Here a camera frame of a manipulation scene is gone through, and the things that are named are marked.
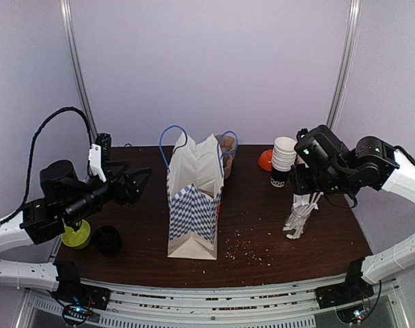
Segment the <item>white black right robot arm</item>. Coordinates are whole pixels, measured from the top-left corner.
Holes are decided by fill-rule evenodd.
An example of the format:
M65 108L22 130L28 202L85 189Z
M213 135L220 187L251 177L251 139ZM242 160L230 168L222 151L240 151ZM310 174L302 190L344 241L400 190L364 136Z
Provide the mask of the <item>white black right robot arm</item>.
M302 134L295 151L303 160L291 173L297 195L340 194L354 204L366 203L355 215L377 242L373 254L349 265L338 291L343 301L354 301L365 286L415 266L415 160L401 146L368 136L350 150L320 126Z

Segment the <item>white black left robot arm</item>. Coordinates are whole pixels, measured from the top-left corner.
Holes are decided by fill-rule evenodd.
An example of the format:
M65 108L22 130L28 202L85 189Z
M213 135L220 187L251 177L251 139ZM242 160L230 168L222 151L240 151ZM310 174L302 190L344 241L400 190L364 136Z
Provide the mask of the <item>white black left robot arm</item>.
M84 219L98 213L108 202L135 204L152 176L147 167L128 172L129 162L116 161L120 171L107 172L89 182L77 178L73 164L60 160L40 172L44 196L23 204L11 216L0 219L0 253L17 247L39 245L78 230ZM77 268L70 261L26 263L0 259L0 286L37 288L62 293L71 303L87 296Z

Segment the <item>stack of paper cups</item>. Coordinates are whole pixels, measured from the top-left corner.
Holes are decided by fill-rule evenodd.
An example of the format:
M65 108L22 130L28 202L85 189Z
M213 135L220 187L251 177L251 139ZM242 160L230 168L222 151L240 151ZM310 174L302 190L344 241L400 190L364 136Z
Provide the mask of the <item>stack of paper cups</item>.
M290 137L278 137L274 141L270 183L276 188L283 187L288 180L297 156L294 149L296 143Z

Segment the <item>blue checkered paper bag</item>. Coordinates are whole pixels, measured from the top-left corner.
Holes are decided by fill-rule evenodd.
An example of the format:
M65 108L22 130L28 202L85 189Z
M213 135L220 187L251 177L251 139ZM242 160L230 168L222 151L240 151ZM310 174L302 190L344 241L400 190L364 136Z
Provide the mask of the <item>blue checkered paper bag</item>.
M167 127L159 138L159 150L166 166L169 209L168 257L216 260L218 220L224 188L220 141L226 131L196 143L179 125Z

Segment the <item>stack of black cup lids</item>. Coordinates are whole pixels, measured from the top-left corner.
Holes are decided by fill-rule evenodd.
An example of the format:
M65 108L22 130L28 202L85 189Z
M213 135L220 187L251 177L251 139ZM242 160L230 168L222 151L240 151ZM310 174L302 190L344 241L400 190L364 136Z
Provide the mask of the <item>stack of black cup lids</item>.
M99 227L93 234L92 242L103 256L114 256L122 249L120 233L112 225Z

